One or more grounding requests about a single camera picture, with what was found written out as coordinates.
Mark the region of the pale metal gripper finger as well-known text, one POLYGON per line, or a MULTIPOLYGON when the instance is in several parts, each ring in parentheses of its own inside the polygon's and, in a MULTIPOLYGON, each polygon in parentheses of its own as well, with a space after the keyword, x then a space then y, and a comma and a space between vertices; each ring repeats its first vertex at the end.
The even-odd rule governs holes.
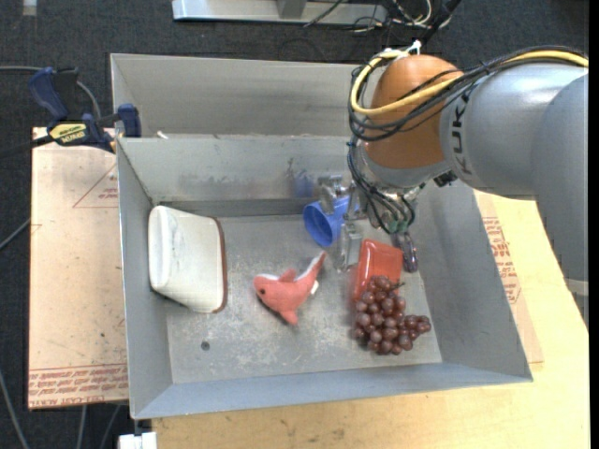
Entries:
POLYGON ((354 266, 359 261, 362 242, 362 233, 354 224, 347 224, 345 227, 345 265, 354 266))
POLYGON ((337 270, 345 270, 347 257, 348 237, 342 231, 332 246, 332 262, 337 270))

